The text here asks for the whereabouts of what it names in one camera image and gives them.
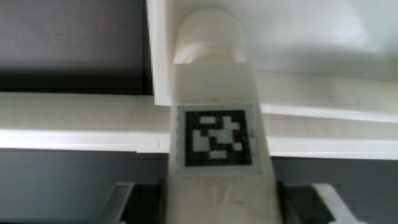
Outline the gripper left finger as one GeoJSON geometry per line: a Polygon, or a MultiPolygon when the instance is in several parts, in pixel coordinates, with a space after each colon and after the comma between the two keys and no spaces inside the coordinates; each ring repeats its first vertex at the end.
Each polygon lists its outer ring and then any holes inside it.
{"type": "Polygon", "coordinates": [[[99,224],[166,224],[166,184],[115,185],[99,224]]]}

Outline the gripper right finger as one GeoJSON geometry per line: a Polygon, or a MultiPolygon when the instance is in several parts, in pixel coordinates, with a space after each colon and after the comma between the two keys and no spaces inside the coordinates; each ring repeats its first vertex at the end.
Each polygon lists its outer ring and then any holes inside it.
{"type": "Polygon", "coordinates": [[[331,184],[278,183],[283,224],[363,224],[331,184]]]}

